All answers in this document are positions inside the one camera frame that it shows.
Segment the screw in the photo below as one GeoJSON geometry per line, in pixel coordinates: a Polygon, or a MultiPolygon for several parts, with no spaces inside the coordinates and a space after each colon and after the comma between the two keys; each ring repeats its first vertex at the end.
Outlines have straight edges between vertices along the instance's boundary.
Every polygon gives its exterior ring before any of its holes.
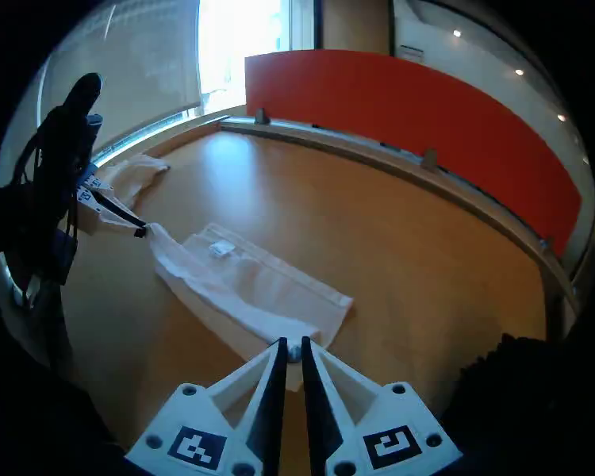
{"type": "Polygon", "coordinates": [[[161,448],[163,444],[163,440],[160,439],[157,435],[148,435],[148,438],[145,439],[145,444],[147,444],[153,450],[157,448],[161,448]]]}
{"type": "Polygon", "coordinates": [[[431,448],[439,446],[442,442],[443,442],[443,439],[440,437],[440,435],[437,435],[436,433],[432,433],[425,440],[425,443],[431,448]]]}
{"type": "Polygon", "coordinates": [[[255,470],[249,463],[236,463],[233,465],[232,474],[234,476],[254,476],[255,470]]]}
{"type": "Polygon", "coordinates": [[[357,472],[357,467],[350,461],[344,461],[342,463],[337,463],[333,472],[335,473],[335,476],[352,476],[357,472]]]}

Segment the wall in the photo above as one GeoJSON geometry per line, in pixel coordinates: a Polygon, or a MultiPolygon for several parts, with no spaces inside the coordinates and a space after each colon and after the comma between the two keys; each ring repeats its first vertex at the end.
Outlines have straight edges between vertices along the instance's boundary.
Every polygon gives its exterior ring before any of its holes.
{"type": "Polygon", "coordinates": [[[388,0],[322,0],[324,48],[387,55],[388,18],[388,0]]]}
{"type": "Polygon", "coordinates": [[[534,129],[480,89],[410,61],[340,50],[253,56],[246,78],[250,115],[263,107],[270,117],[417,155],[433,148],[440,166],[552,237],[557,256],[564,253],[581,204],[576,186],[534,129]]]}
{"type": "Polygon", "coordinates": [[[511,59],[514,56],[510,55],[509,46],[503,50],[497,42],[489,40],[484,28],[472,22],[462,23],[464,26],[459,27],[462,36],[457,38],[446,23],[446,18],[453,13],[448,12],[440,19],[434,9],[425,10],[425,13],[428,11],[432,11],[428,18],[443,22],[442,28],[421,23],[423,11],[418,17],[419,11],[409,14],[405,6],[395,9],[397,45],[423,50],[425,66],[461,79],[499,101],[537,132],[555,153],[582,197],[578,220],[562,256],[565,268],[573,268],[585,249],[595,213],[593,176],[582,160],[585,151],[574,127],[569,121],[557,119],[559,113],[564,113],[559,101],[551,90],[543,89],[542,80],[536,81],[535,68],[530,68],[526,62],[516,65],[515,61],[520,57],[511,59]],[[478,44],[468,41],[470,36],[478,44]],[[482,48],[481,44],[491,51],[482,48]],[[524,76],[516,75],[517,67],[525,70],[524,76]]]}

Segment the fabric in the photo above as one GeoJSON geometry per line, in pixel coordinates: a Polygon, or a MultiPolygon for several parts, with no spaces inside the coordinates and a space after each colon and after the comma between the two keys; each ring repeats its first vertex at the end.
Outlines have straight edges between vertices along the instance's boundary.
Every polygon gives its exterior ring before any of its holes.
{"type": "Polygon", "coordinates": [[[157,174],[168,170],[170,165],[165,160],[139,154],[103,168],[98,177],[114,188],[117,200],[132,209],[139,192],[150,186],[157,174]]]}
{"type": "MultiPolygon", "coordinates": [[[[352,299],[219,225],[185,243],[150,224],[156,272],[212,332],[246,360],[280,337],[309,336],[327,347],[352,299]]],[[[290,364],[286,388],[298,391],[301,363],[290,364]]]]}

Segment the white wall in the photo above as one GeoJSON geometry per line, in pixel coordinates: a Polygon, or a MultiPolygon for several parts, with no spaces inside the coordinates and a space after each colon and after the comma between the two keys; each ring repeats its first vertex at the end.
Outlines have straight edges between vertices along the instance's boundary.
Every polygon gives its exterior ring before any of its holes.
{"type": "MultiPolygon", "coordinates": [[[[491,52],[469,42],[474,27],[484,30],[481,26],[463,23],[466,26],[460,27],[462,36],[457,38],[453,30],[448,31],[445,26],[438,28],[421,23],[416,16],[406,16],[405,12],[405,8],[395,9],[397,46],[404,44],[423,50],[426,66],[477,87],[512,110],[542,137],[568,171],[582,197],[578,220],[562,257],[565,268],[572,268],[589,239],[595,213],[595,189],[590,167],[582,160],[585,151],[581,141],[576,144],[572,125],[557,118],[563,113],[559,102],[525,80],[527,75],[535,75],[535,70],[499,59],[493,53],[498,52],[497,45],[491,52]],[[516,75],[517,67],[525,70],[524,76],[516,75]]],[[[485,36],[476,32],[475,37],[482,41],[485,36]]]]}

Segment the black cable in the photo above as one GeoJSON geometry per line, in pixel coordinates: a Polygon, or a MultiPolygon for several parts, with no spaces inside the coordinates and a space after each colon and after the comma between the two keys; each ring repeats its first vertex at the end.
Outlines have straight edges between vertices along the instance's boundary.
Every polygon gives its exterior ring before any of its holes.
{"type": "Polygon", "coordinates": [[[29,139],[29,142],[26,143],[24,150],[17,158],[17,162],[15,164],[15,168],[13,169],[13,176],[11,177],[10,185],[19,185],[22,179],[22,175],[25,173],[25,167],[31,154],[33,153],[33,149],[37,146],[37,132],[33,134],[33,136],[29,139]]]}
{"type": "Polygon", "coordinates": [[[72,205],[73,205],[73,240],[75,240],[75,247],[77,247],[77,190],[73,191],[72,194],[72,205]]]}

